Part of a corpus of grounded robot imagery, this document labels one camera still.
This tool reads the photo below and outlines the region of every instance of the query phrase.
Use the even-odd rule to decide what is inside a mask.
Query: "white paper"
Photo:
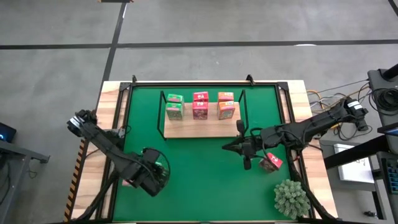
[[[335,144],[335,153],[342,152],[354,146]],[[356,181],[374,184],[369,158],[360,159],[338,167],[340,180]]]

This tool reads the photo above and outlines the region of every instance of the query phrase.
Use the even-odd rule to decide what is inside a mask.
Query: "red juice box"
[[[233,101],[219,102],[217,108],[218,119],[231,119],[234,116],[235,104]]]
[[[209,107],[207,102],[193,102],[193,119],[207,119],[208,109]]]
[[[209,93],[207,91],[193,93],[194,102],[209,102]]]
[[[278,157],[268,152],[267,156],[261,159],[259,165],[268,172],[274,172],[275,170],[279,170],[282,163]]]
[[[225,101],[234,101],[234,93],[231,92],[218,92],[218,103]]]

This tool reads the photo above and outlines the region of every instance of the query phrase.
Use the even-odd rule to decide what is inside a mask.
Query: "juice box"
[[[217,108],[218,119],[230,119],[234,116],[234,101],[219,102]]]
[[[177,94],[168,94],[167,102],[184,104],[184,97],[182,95],[177,95]]]
[[[207,91],[193,93],[194,102],[209,102],[209,93]]]
[[[181,103],[167,103],[166,112],[170,120],[182,120],[184,110]]]
[[[207,102],[193,102],[192,103],[193,119],[207,119],[208,110],[209,107]]]
[[[234,93],[231,92],[218,92],[218,103],[225,101],[234,101]]]
[[[267,156],[261,159],[259,165],[268,172],[274,172],[275,170],[279,170],[282,163],[283,162],[278,157],[268,152]]]

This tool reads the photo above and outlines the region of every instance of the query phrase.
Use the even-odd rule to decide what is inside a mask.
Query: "orange juice box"
[[[217,108],[218,119],[231,119],[234,116],[234,101],[219,102]]]
[[[225,101],[234,101],[234,93],[231,92],[218,92],[218,103]]]

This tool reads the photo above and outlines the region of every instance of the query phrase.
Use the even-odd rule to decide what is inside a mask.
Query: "red package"
[[[194,102],[209,102],[209,93],[207,91],[193,93]]]
[[[208,109],[209,107],[207,102],[193,102],[193,119],[207,119]]]
[[[261,159],[259,165],[268,172],[274,172],[275,170],[279,170],[282,163],[282,160],[268,152],[267,156]]]

